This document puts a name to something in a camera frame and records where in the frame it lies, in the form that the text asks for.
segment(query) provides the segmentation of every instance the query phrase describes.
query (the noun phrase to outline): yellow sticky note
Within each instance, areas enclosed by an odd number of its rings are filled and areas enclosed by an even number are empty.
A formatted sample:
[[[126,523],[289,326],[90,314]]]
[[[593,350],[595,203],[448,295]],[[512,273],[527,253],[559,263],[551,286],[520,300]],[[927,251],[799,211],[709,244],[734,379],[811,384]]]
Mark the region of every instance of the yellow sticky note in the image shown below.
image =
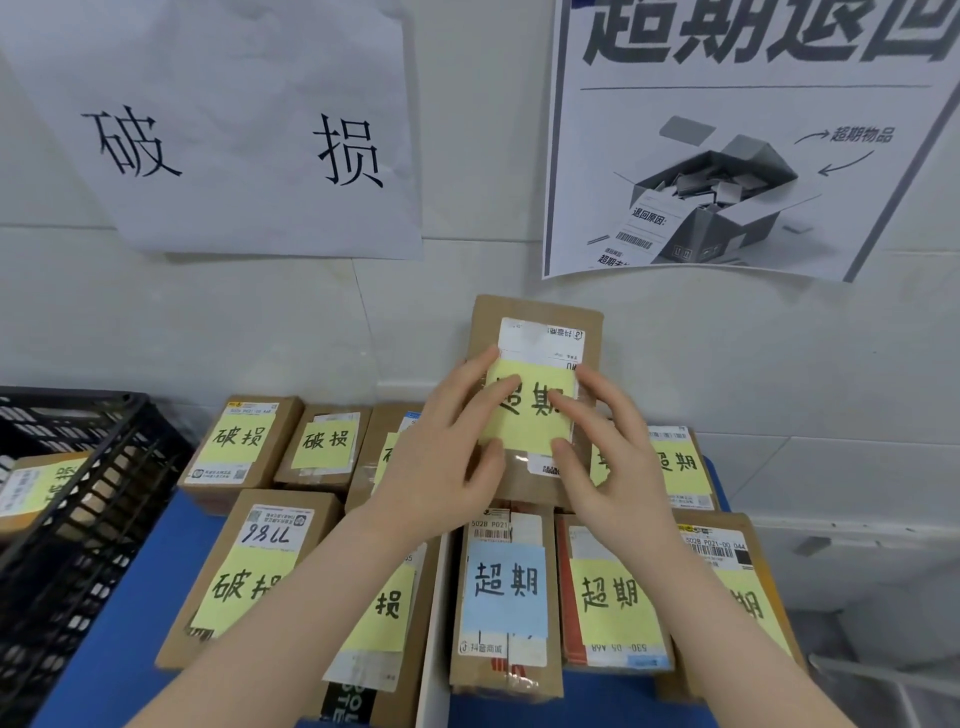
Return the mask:
[[[787,644],[783,630],[780,629],[780,623],[777,621],[777,615],[774,614],[774,608],[767,598],[767,593],[763,591],[760,580],[756,577],[756,572],[752,570],[727,570],[714,569],[713,573],[720,577],[727,588],[730,590],[733,598],[736,599],[747,610],[747,614],[752,616],[763,627],[763,631],[770,635],[774,642],[783,648],[791,657],[790,645]]]
[[[417,570],[401,564],[350,632],[343,649],[402,652]]]
[[[326,420],[307,423],[300,437],[292,467],[301,468],[346,468],[353,453],[353,440],[357,436],[356,420]]]
[[[190,626],[212,630],[212,636],[219,637],[296,564],[296,551],[234,546],[217,569]]]
[[[590,454],[590,480],[593,485],[602,485],[610,474],[610,467],[607,465],[607,458],[600,454],[600,448],[593,446],[593,452]]]
[[[70,482],[70,478],[86,462],[86,458],[87,455],[81,455],[76,460],[61,460],[59,463],[30,468],[29,470],[34,471],[30,492],[21,501],[20,507],[8,515],[42,511],[47,507],[47,503],[57,497],[63,486]]]
[[[390,463],[390,456],[394,454],[396,438],[400,436],[399,432],[388,432],[387,439],[383,441],[383,449],[380,451],[380,458],[376,461],[376,473],[373,474],[373,489],[376,490],[383,479],[383,474]]]
[[[224,412],[197,456],[200,463],[252,463],[263,449],[276,414]]]
[[[550,441],[570,439],[570,420],[551,406],[546,398],[551,389],[568,396],[574,392],[571,369],[497,359],[487,372],[487,386],[510,375],[520,375],[520,388],[493,411],[481,442],[499,437],[506,449],[518,449],[539,455],[550,454]]]
[[[654,605],[618,561],[570,559],[584,644],[663,644]]]
[[[710,481],[703,461],[690,440],[652,440],[669,496],[709,496]]]

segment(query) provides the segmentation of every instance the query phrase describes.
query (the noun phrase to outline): right hand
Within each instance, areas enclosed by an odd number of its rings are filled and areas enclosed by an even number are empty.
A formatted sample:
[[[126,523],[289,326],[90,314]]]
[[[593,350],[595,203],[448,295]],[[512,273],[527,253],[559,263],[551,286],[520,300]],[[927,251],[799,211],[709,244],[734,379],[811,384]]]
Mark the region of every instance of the right hand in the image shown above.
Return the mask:
[[[573,510],[590,533],[621,561],[627,554],[654,557],[660,546],[680,540],[666,494],[660,460],[650,432],[633,400],[596,370],[580,364],[577,379],[613,412],[613,422],[593,407],[553,390],[553,405],[584,429],[610,466],[610,475],[595,487],[573,446],[551,442]]]

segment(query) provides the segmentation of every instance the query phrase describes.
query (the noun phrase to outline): hand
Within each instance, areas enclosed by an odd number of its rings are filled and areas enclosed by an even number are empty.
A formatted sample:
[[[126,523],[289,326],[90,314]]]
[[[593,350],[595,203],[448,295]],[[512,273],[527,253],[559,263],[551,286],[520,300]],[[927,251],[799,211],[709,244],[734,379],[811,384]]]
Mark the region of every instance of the hand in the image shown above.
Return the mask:
[[[520,385],[519,375],[481,390],[464,408],[470,389],[500,351],[489,347],[454,369],[430,394],[420,419],[396,441],[383,479],[364,507],[396,523],[411,547],[459,528],[490,506],[506,460],[503,442],[484,448],[473,475],[467,467],[493,411]]]
[[[576,375],[610,406],[613,423],[557,390],[549,393],[553,405],[584,429],[610,466],[606,482],[594,487],[570,443],[560,438],[551,442],[573,510],[597,541],[621,560],[638,551],[654,555],[658,546],[679,541],[680,536],[647,424],[630,397],[605,376],[585,364],[577,366]]]

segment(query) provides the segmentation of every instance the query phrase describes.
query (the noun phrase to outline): forearm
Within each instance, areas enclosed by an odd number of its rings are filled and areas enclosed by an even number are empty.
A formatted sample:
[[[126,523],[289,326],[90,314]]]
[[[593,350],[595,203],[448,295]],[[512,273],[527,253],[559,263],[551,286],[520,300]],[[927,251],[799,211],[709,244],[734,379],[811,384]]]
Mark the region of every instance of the forearm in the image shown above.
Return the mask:
[[[730,728],[852,726],[796,663],[730,596],[681,539],[655,569],[628,557],[720,725]]]
[[[293,725],[414,546],[366,506],[353,511],[130,726]]]

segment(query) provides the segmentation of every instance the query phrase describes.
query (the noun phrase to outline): blue table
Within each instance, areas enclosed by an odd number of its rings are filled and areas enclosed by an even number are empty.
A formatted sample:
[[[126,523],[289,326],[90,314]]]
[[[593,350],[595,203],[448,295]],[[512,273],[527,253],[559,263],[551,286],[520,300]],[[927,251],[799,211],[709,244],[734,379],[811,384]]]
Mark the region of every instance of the blue table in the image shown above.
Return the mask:
[[[730,510],[707,462],[723,510]],[[182,493],[174,497],[130,570],[70,662],[33,728],[120,728],[167,683],[154,667],[167,630],[213,547],[224,519],[205,516]],[[542,705],[454,695],[450,726],[605,725],[715,728],[705,708],[667,705],[646,678],[564,673],[564,700]],[[304,721],[304,725],[315,725]]]

